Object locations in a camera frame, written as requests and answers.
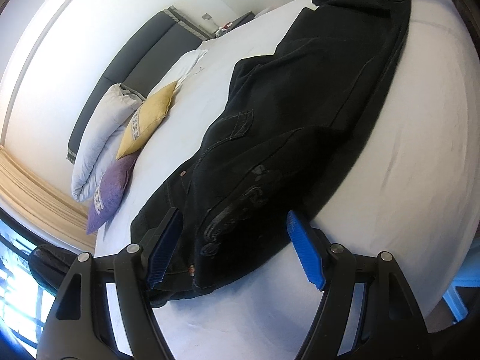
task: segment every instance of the yellow cushion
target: yellow cushion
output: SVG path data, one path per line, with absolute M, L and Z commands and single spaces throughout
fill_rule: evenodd
M 140 150 L 167 114 L 177 81 L 164 86 L 146 99 L 133 114 L 123 134 L 117 160 Z

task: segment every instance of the window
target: window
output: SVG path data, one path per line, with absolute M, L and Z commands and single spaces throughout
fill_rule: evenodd
M 26 258 L 35 247 L 0 220 L 0 318 L 34 357 L 55 300 L 30 274 Z

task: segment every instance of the black jeans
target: black jeans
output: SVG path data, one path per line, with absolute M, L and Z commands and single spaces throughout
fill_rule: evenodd
M 267 261 L 289 242 L 288 210 L 313 218 L 362 151 L 407 36 L 410 1 L 313 2 L 273 55 L 236 64 L 200 150 L 132 222 L 138 242 L 170 207 L 184 215 L 152 291 L 158 304 L 209 293 Z

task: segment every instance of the mattress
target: mattress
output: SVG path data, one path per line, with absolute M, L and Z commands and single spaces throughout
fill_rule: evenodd
M 304 7 L 314 8 L 297 0 L 200 46 L 208 52 L 140 154 L 120 209 L 99 230 L 95 256 L 130 242 L 133 218 L 223 111 L 234 64 L 272 54 Z M 455 276 L 479 222 L 479 93 L 480 63 L 452 2 L 412 0 L 406 45 L 375 128 L 313 221 L 356 254 L 392 252 L 424 315 Z M 351 345 L 361 291 L 341 352 Z M 131 353 L 114 285 L 108 293 L 119 349 Z M 244 278 L 154 313 L 177 360 L 288 360 L 321 296 L 289 245 Z

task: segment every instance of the gray pillow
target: gray pillow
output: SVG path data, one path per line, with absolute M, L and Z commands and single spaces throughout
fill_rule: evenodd
M 112 85 L 98 103 L 90 118 L 78 149 L 71 178 L 71 194 L 78 202 L 93 196 L 98 183 L 110 163 L 104 157 L 101 166 L 95 167 L 107 143 L 112 152 L 118 150 L 122 138 L 119 128 L 145 100 L 140 93 L 123 84 Z

